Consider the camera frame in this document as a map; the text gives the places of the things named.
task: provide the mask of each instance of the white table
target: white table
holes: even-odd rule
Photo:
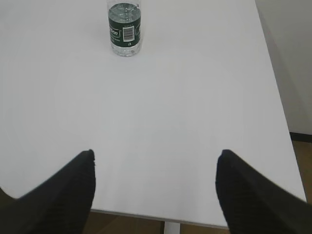
[[[91,148],[93,209],[226,226],[229,148],[304,199],[254,1],[142,6],[142,50],[121,58],[105,0],[0,0],[0,186],[19,197]]]

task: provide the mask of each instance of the baseboard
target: baseboard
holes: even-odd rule
[[[293,141],[302,141],[312,143],[312,135],[301,134],[301,133],[290,133]]]

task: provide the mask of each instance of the plastic water bottle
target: plastic water bottle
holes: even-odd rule
[[[140,51],[140,6],[140,0],[107,0],[111,47],[117,55],[129,57]]]

